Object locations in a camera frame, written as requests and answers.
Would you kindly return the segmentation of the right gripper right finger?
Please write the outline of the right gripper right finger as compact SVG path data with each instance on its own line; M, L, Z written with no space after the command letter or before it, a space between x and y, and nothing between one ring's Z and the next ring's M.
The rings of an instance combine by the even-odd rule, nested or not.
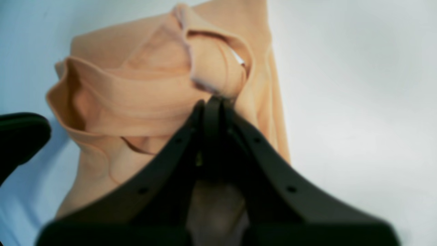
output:
M249 227L242 246L398 246L392 227L297 173L222 100L225 175L242 192Z

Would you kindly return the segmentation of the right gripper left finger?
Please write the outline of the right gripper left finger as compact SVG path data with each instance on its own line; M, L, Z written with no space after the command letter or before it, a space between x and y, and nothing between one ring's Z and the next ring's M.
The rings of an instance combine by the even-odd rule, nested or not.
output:
M48 225L38 246L193 246L187 229L198 180L217 181L222 97L200 100L184 125L136 175Z

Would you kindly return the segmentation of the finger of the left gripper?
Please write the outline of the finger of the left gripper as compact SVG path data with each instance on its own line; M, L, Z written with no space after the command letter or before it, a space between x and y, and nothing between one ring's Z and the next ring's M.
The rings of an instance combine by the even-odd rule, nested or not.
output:
M27 163L51 138L50 122L30 112L0 117L0 183L20 165Z

